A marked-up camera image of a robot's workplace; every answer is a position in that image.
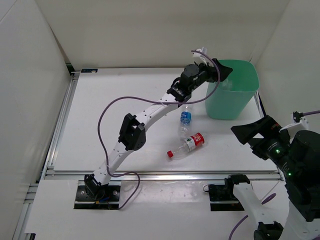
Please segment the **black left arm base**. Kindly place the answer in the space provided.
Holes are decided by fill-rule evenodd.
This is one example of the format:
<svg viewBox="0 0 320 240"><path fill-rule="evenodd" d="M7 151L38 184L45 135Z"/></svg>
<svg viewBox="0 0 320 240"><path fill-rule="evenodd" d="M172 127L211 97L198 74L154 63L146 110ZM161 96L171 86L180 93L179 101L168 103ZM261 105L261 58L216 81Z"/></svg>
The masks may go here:
<svg viewBox="0 0 320 240"><path fill-rule="evenodd" d="M121 185L106 185L98 190L97 195L89 194L85 184L79 182L73 208L76 210L117 210L119 208Z"/></svg>

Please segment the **blue label plastic bottle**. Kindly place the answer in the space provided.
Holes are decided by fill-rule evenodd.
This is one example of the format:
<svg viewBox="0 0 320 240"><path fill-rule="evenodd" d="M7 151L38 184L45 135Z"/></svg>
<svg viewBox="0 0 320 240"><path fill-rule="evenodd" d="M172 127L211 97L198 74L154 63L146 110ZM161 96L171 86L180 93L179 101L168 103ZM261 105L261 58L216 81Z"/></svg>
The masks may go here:
<svg viewBox="0 0 320 240"><path fill-rule="evenodd" d="M181 140L187 138L192 132L193 106L184 104L179 117L178 136Z"/></svg>

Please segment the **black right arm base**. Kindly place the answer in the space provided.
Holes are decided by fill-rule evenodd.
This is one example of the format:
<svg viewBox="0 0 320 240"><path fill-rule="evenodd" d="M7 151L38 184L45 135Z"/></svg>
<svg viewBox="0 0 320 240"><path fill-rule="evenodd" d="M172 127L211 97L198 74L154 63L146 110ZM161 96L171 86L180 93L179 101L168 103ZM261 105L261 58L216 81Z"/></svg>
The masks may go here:
<svg viewBox="0 0 320 240"><path fill-rule="evenodd" d="M224 184L207 184L211 212L237 212L244 211L240 201L234 196L235 185L250 184L249 178L244 174L231 174L224 179Z"/></svg>

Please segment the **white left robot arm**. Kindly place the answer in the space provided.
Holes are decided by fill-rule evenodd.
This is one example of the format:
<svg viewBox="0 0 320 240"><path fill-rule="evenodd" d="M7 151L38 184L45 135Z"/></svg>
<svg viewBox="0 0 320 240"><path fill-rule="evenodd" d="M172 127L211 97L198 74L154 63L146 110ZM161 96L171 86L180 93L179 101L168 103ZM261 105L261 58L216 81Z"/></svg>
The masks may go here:
<svg viewBox="0 0 320 240"><path fill-rule="evenodd" d="M91 174L84 177L86 193L93 200L100 200L107 195L107 185L122 162L134 151L141 149L146 143L148 129L166 114L189 102L192 92L203 83L219 84L226 80L233 69L222 65L217 59L207 63L187 65L179 77L158 101L149 100L150 106L137 114L128 113L124 116L119 136L113 150L108 153L104 146L105 160Z"/></svg>

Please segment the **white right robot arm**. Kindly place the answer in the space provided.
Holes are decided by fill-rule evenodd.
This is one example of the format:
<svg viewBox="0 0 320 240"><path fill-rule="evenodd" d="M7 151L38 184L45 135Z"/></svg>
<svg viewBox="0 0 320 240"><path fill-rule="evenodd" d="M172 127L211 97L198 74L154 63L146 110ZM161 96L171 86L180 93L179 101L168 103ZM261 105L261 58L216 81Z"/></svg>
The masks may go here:
<svg viewBox="0 0 320 240"><path fill-rule="evenodd" d="M228 177L224 193L238 199L255 225L255 240L318 240L320 238L320 135L309 130L304 114L280 126L269 115L231 127L238 141L252 153L271 160L283 173L289 212L285 225L275 220L254 193L245 175Z"/></svg>

